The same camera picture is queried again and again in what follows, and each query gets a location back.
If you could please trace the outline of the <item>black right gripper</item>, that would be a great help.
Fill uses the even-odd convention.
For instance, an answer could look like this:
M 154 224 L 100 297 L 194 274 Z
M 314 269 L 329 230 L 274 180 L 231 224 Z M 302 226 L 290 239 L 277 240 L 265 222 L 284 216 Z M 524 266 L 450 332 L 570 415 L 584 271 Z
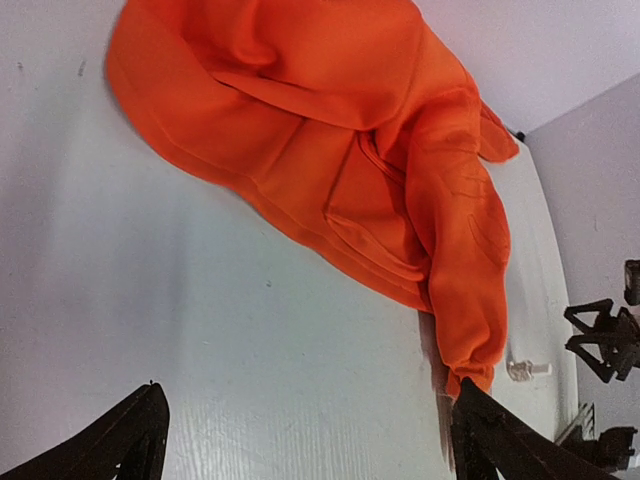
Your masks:
M 612 378 L 623 382 L 639 368 L 639 260 L 624 264 L 624 300 L 627 306 L 613 312 L 614 302 L 605 298 L 568 306 L 564 318 L 577 328 L 565 349 L 578 356 L 604 383 Z

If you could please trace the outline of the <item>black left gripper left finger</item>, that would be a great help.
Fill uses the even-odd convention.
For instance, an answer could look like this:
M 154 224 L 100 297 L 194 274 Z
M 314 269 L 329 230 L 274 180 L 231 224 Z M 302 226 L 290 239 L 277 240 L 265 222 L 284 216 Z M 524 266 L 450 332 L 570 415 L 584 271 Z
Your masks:
M 162 386 L 144 384 L 78 434 L 1 477 L 160 479 L 168 429 L 169 405 Z

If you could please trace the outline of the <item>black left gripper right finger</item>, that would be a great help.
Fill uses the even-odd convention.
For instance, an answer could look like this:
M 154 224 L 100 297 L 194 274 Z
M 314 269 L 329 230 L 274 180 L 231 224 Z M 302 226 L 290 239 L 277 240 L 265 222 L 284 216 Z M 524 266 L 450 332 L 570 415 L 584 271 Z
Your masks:
M 452 409 L 458 479 L 611 479 L 613 476 L 530 428 L 470 378 Z

